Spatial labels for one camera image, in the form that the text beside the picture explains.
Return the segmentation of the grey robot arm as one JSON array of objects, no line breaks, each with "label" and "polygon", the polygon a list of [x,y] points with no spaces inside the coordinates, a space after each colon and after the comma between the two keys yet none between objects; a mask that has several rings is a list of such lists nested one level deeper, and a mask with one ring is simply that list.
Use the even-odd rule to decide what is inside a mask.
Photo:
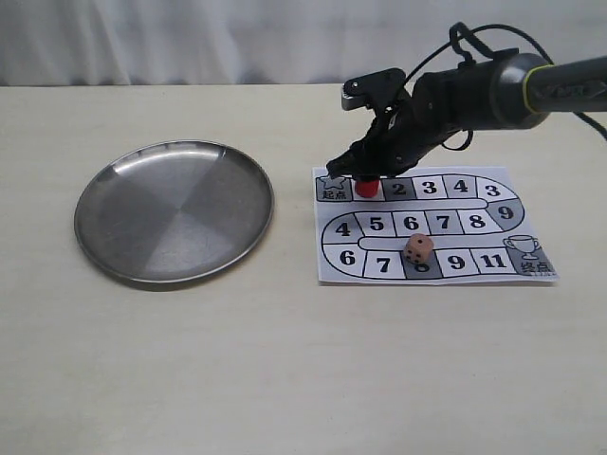
[{"label": "grey robot arm", "polygon": [[346,82],[341,104],[375,117],[326,169],[331,177],[371,181],[407,172],[459,132],[527,130],[551,113],[605,111],[606,60],[552,65],[536,54],[506,53],[427,72],[413,90],[402,70],[389,68]]}]

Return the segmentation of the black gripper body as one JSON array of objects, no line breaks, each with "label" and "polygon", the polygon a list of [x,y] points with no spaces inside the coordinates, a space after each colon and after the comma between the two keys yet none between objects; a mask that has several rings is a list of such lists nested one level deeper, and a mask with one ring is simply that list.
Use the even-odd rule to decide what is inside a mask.
[{"label": "black gripper body", "polygon": [[461,131],[502,128],[496,95],[499,68],[489,61],[423,74],[411,93],[404,87],[393,107],[376,113],[360,141],[374,155],[424,157]]}]

